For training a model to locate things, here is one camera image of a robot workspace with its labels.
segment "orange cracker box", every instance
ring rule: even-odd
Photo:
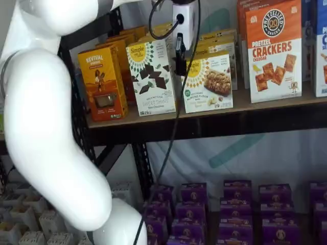
[[[94,121],[123,118],[128,113],[115,45],[78,54]]]
[[[301,0],[245,15],[251,102],[301,96]]]
[[[121,67],[122,79],[125,88],[125,95],[128,103],[135,104],[135,93],[131,78],[131,72],[129,70],[128,58],[126,53],[126,42],[124,39],[106,42],[96,45],[96,48],[115,45],[118,49],[119,66]]]

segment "power cord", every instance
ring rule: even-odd
[[[150,31],[150,33],[151,33],[151,35],[152,35],[152,37],[154,39],[163,39],[163,38],[165,38],[165,37],[163,37],[163,38],[162,37],[156,38],[157,36],[153,35],[152,28],[151,28],[152,27],[151,26],[151,21],[152,21],[153,13],[154,13],[156,7],[162,1],[164,1],[164,0],[159,0],[159,1],[156,2],[156,4],[152,8],[152,11],[151,11],[150,17],[149,17],[149,31]],[[199,12],[199,19],[198,19],[198,30],[197,30],[197,34],[196,34],[195,45],[194,45],[194,49],[193,49],[193,52],[192,52],[190,63],[189,63],[189,66],[188,66],[188,69],[186,71],[186,75],[185,75],[185,78],[184,78],[184,81],[183,81],[182,89],[181,89],[181,92],[180,92],[180,99],[183,97],[183,92],[184,92],[186,80],[188,79],[189,72],[190,72],[190,69],[191,69],[191,66],[192,66],[192,62],[193,62],[194,56],[195,56],[195,50],[196,50],[196,48],[198,46],[198,42],[199,42],[199,38],[200,38],[200,26],[201,26],[201,2],[200,2],[200,0],[198,0],[198,12]],[[169,32],[172,33],[178,24],[179,24],[179,21],[177,21],[174,24],[174,26],[172,27],[172,29],[170,31],[168,31],[167,33],[169,33]],[[165,167],[167,165],[167,161],[168,161],[168,158],[169,158],[169,155],[170,155],[170,151],[171,151],[171,149],[173,147],[173,143],[174,143],[175,136],[176,136],[176,131],[177,131],[177,126],[178,126],[178,120],[179,120],[181,105],[182,105],[181,101],[180,100],[177,100],[177,113],[176,113],[176,118],[175,118],[175,122],[174,122],[173,133],[172,133],[172,136],[171,136],[171,139],[170,139],[170,142],[169,142],[169,146],[168,146],[168,150],[167,150],[165,159],[163,160],[163,164],[161,166],[161,169],[160,169],[160,172],[159,172],[157,181],[156,181],[156,183],[154,185],[154,189],[157,189],[158,186],[159,186],[159,183],[160,183],[160,180],[161,180],[161,177],[162,177],[162,173],[165,170]],[[149,203],[152,202],[153,197],[154,197],[154,192],[151,193],[151,195],[150,195]],[[144,218],[145,218],[145,214],[143,213],[142,214],[142,218],[141,218],[141,222],[139,223],[139,226],[138,226],[138,230],[137,230],[136,237],[135,237],[135,240],[134,240],[133,245],[136,245],[137,244],[138,237],[139,237],[139,234],[141,233],[142,225],[143,225],[143,222],[144,222]]]

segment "prezelized logo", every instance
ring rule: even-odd
[[[262,21],[262,29],[268,37],[278,36],[284,29],[285,18],[278,9],[272,9],[266,13]]]

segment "cracker box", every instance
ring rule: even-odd
[[[147,215],[145,224],[149,236],[154,236],[160,244],[164,244],[168,239],[166,217],[163,215]]]
[[[301,1],[247,11],[251,102],[302,95]]]
[[[293,202],[288,203],[261,203],[260,212],[263,217],[293,217]]]
[[[312,0],[314,24],[314,91],[317,97],[327,95],[327,5],[325,0]]]
[[[94,121],[120,119],[128,107],[116,46],[78,54]]]
[[[262,220],[264,245],[301,244],[300,228],[293,218],[271,218]]]
[[[253,240],[252,217],[221,217],[219,223],[219,235]]]
[[[172,235],[197,238],[205,243],[205,231],[202,220],[176,218],[172,224]]]
[[[252,215],[251,202],[238,199],[220,199],[220,213],[224,216],[240,217]]]
[[[252,201],[252,183],[250,180],[225,180],[224,197]]]
[[[187,236],[170,236],[167,245],[204,245],[203,241],[199,238]]]
[[[289,184],[260,185],[261,202],[289,202],[292,200],[292,190]]]

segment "pretzel crackers box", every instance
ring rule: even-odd
[[[302,95],[301,1],[247,11],[251,102]]]
[[[327,96],[327,2],[312,0],[316,12],[314,18],[315,58],[314,58],[314,90],[317,97]]]

